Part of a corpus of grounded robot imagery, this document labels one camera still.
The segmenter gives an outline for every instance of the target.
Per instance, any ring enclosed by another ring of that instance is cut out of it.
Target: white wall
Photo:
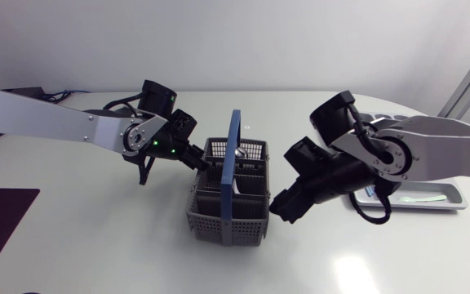
[[[0,0],[0,87],[349,89],[437,114],[469,68],[470,0]]]

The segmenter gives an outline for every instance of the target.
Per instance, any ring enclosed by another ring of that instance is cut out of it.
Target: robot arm
[[[92,143],[120,153],[139,166],[144,185],[155,158],[206,167],[202,150],[188,143],[197,122],[180,109],[172,113],[176,96],[162,85],[145,81],[137,96],[112,102],[105,109],[79,111],[0,91],[0,132]],[[129,105],[133,100],[140,100],[138,109]],[[121,104],[128,105],[129,112],[110,110]]]
[[[285,154],[299,173],[270,212],[294,223],[314,204],[348,194],[357,212],[382,224],[391,212],[387,196],[403,181],[470,176],[470,125],[454,119],[414,116],[364,123],[349,91],[339,93],[310,116],[329,150],[304,137]],[[356,205],[354,191],[375,185],[386,216],[373,219]]]

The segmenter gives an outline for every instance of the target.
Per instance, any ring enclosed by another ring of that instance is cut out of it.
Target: basket handle
[[[235,149],[241,143],[241,110],[235,109],[229,124],[226,156],[220,180],[220,218],[223,221],[232,220],[233,172],[235,169]]]

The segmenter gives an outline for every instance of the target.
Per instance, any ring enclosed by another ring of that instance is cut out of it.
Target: white tray
[[[360,206],[381,207],[382,203],[371,191],[361,189],[355,192],[357,203]],[[445,195],[447,199],[431,202],[405,202],[398,201],[400,197],[408,196],[412,198],[427,198],[438,195]],[[433,182],[406,182],[389,196],[391,207],[424,208],[424,209],[445,209],[461,210],[468,207],[467,201],[458,189],[454,179],[445,179]]]

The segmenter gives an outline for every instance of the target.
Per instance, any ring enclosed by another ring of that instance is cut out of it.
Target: white table
[[[175,108],[198,125],[191,141],[226,136],[232,109],[242,137],[266,140],[272,196],[297,177],[282,155],[334,92],[181,92]],[[65,106],[99,109],[130,93],[76,95]],[[417,114],[356,96],[365,112]],[[84,143],[0,139],[0,187],[41,193],[0,254],[0,293],[470,293],[469,208],[395,211],[364,221],[346,198],[313,207],[294,225],[271,215],[260,247],[197,241],[185,210],[196,172],[156,160],[146,186],[120,154]]]

